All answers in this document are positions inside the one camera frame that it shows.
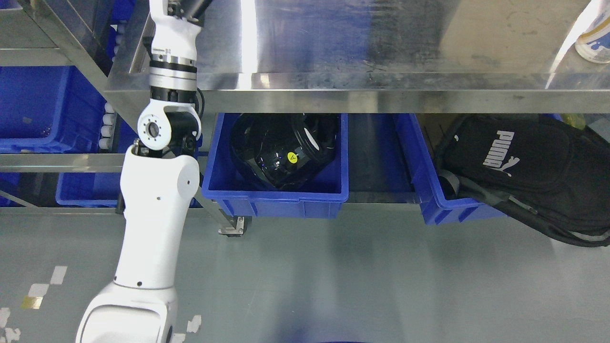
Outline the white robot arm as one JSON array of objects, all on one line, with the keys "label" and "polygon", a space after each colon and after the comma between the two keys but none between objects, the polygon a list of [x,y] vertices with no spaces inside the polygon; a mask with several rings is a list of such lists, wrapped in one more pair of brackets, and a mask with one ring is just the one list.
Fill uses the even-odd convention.
[{"label": "white robot arm", "polygon": [[120,178],[125,232],[113,280],[89,303],[77,343],[169,343],[177,318],[177,256],[198,187],[204,98],[196,38],[209,0],[151,0],[150,102]]}]

